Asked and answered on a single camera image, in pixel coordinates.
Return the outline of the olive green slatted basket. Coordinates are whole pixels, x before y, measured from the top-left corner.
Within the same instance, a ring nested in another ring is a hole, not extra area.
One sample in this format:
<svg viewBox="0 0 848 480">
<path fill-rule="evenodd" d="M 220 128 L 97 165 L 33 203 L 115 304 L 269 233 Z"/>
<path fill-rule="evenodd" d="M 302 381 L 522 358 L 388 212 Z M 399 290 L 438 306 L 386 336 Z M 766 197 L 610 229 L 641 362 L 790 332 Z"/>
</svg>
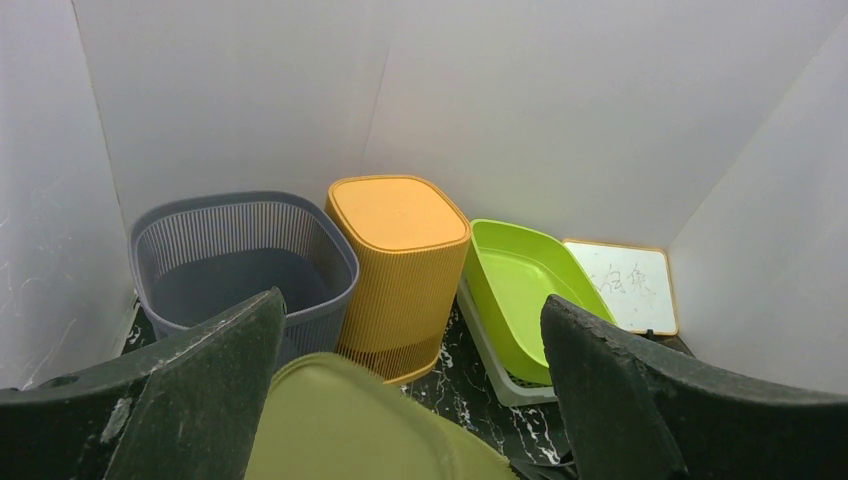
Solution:
<svg viewBox="0 0 848 480">
<path fill-rule="evenodd" d="M 513 479 L 507 458 L 339 355 L 297 358 L 272 378 L 248 479 Z"/>
</svg>

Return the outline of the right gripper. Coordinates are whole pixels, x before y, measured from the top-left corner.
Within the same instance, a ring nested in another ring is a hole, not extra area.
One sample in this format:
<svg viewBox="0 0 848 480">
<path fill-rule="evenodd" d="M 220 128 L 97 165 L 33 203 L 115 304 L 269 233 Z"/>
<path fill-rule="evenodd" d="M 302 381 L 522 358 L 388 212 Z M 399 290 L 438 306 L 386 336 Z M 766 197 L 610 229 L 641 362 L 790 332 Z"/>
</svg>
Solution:
<svg viewBox="0 0 848 480">
<path fill-rule="evenodd" d="M 578 473 L 571 450 L 567 450 L 557 460 L 557 462 L 553 464 L 511 459 L 510 468 L 522 479 L 578 480 Z"/>
</svg>

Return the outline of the orange slatted plastic basket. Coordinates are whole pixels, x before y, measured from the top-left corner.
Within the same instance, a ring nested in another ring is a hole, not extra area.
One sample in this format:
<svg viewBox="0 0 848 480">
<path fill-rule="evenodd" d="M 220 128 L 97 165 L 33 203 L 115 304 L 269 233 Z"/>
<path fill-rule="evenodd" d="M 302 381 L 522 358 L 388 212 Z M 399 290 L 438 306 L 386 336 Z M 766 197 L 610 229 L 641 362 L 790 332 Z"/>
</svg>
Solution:
<svg viewBox="0 0 848 480">
<path fill-rule="evenodd" d="M 411 175 L 340 179 L 325 211 L 360 267 L 338 353 L 388 384 L 426 375 L 440 357 L 469 221 L 436 185 Z"/>
</svg>

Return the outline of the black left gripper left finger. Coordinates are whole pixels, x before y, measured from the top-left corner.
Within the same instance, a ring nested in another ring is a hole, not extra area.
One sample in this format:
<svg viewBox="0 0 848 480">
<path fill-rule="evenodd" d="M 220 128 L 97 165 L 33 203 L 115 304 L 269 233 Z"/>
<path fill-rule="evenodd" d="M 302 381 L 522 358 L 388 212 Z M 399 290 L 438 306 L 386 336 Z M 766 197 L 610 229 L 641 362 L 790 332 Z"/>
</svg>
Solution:
<svg viewBox="0 0 848 480">
<path fill-rule="evenodd" d="M 115 359 L 1 393 L 5 479 L 240 479 L 283 340 L 277 289 Z"/>
</svg>

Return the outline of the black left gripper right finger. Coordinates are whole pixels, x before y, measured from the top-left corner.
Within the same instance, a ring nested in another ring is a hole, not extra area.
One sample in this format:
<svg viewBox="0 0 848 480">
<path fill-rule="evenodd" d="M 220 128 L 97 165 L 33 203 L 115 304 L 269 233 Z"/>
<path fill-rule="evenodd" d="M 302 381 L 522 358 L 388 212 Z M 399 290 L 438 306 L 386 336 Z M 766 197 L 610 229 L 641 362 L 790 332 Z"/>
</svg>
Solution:
<svg viewBox="0 0 848 480">
<path fill-rule="evenodd" d="M 557 295 L 541 335 L 582 479 L 843 479 L 847 398 L 715 367 Z"/>
</svg>

